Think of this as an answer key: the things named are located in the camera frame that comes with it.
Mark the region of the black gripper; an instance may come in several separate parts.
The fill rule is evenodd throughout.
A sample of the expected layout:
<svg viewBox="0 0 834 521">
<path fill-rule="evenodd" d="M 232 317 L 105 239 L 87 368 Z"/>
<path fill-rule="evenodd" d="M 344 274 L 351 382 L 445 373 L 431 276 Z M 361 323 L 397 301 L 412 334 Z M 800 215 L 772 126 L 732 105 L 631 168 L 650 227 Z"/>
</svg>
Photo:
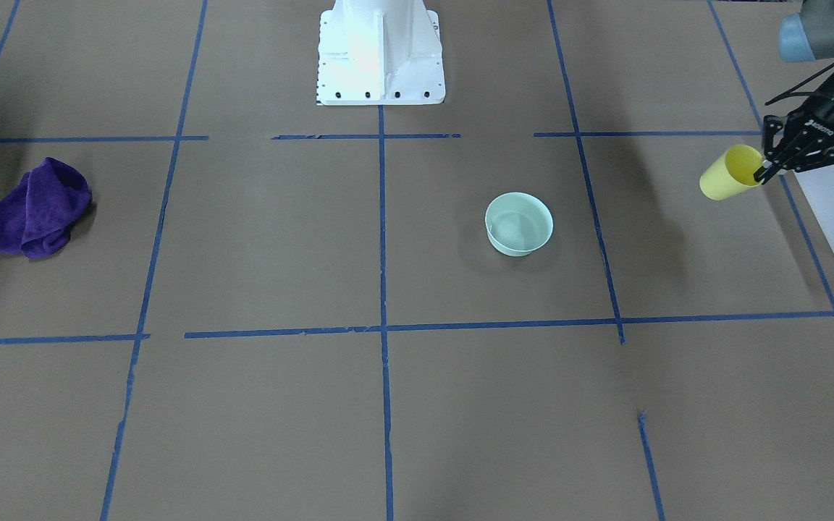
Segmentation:
<svg viewBox="0 0 834 521">
<path fill-rule="evenodd" d="M 814 91 L 789 96 L 801 96 L 804 102 L 784 117 L 764 117 L 762 165 L 754 173 L 756 185 L 765 185 L 784 171 L 834 165 L 834 73 Z"/>
</svg>

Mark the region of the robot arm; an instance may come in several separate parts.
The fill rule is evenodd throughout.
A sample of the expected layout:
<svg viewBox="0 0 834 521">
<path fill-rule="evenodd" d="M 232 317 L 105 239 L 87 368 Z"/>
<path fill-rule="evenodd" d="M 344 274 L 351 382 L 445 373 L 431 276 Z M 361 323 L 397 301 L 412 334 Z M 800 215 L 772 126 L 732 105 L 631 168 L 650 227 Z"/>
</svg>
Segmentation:
<svg viewBox="0 0 834 521">
<path fill-rule="evenodd" d="M 782 20 L 778 50 L 785 62 L 831 59 L 823 69 L 827 79 L 804 91 L 802 86 L 820 73 L 802 80 L 768 100 L 768 105 L 802 98 L 797 109 L 784 117 L 767 115 L 762 128 L 762 165 L 754 182 L 769 182 L 781 171 L 803 172 L 834 165 L 834 1 L 804 1 L 798 13 Z"/>
</svg>

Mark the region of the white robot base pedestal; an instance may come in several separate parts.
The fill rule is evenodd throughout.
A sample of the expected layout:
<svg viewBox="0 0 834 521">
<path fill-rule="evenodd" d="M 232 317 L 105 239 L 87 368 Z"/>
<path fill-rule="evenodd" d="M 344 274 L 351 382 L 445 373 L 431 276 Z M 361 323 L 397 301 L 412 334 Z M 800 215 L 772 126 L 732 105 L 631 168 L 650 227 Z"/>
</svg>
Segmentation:
<svg viewBox="0 0 834 521">
<path fill-rule="evenodd" d="M 423 1 L 335 1 L 319 30 L 318 105 L 444 103 L 439 17 Z"/>
</svg>

